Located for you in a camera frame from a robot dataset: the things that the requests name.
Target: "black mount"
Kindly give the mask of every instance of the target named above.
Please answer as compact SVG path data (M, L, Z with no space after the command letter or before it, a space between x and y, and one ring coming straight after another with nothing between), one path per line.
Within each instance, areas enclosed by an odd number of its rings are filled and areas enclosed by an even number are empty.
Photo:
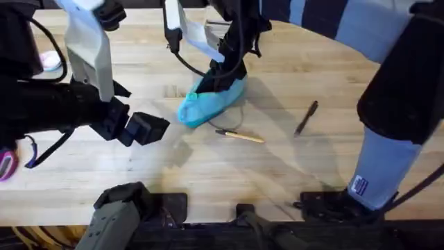
M353 224L374 224L384 220L373 217L377 211L371 211L348 195L347 190L342 192L301 192L300 200L293 206L301 211L306 222L333 222Z
M115 201L134 202L141 221L153 226L177 226L187 219L185 193L150 193L142 182L128 183L105 190L94 203L97 210Z

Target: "pencil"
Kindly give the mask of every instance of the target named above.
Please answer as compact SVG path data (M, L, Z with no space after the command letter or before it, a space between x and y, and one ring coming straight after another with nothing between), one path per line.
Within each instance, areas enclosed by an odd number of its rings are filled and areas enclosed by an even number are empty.
M226 135L226 136L231 136L231 137L234 137L234 138L249 140L249 141L252 141L252 142L258 142L258 143L264 143L265 142L261 138L251 137L251 136L247 136L247 135L240 135L237 132L228 131L228 130L224 130L224 129L218 129L218 130L216 130L216 133L218 133L219 135Z

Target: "pen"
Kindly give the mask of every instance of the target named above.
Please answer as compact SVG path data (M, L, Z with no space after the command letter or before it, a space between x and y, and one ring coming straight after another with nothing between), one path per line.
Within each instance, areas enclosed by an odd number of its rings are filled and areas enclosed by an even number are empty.
M247 136L247 135L240 135L237 132L228 131L228 130L225 130L225 129L218 129L218 130L216 130L216 133L218 133L219 135L226 135L226 136L231 136L231 137L234 137L234 138L250 140L252 142L258 142L258 143L264 143L265 142L265 141L263 141L263 139L260 139L260 138L255 138L255 137L251 137L251 136Z
M318 101L314 101L311 104L311 106L310 106L307 114L305 115L303 121L298 125L296 131L294 131L294 137L297 137L298 135L300 135L300 133L304 129L305 125L307 124L308 119L316 112L316 109L318 108L318 106L319 106L318 105Z

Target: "striped fabric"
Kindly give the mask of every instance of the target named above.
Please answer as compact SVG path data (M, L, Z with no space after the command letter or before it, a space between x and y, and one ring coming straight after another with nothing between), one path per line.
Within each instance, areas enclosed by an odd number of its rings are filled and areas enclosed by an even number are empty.
M265 19L288 22L337 40L377 63L408 24L417 0L260 0Z

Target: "white object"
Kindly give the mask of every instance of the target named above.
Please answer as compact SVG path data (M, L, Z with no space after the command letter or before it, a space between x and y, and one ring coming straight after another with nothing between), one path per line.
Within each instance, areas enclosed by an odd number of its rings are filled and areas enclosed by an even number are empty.
M51 72L59 68L62 64L57 51L46 51L39 55L40 62L42 63L43 70Z
M211 32L209 27L189 21L178 0L166 0L165 10L166 24L170 30L180 28L182 36L188 43L218 63L225 60L225 56L219 53L219 38Z
M93 11L105 0L55 0L68 13L65 44L76 81L93 85L102 101L114 96L110 41Z

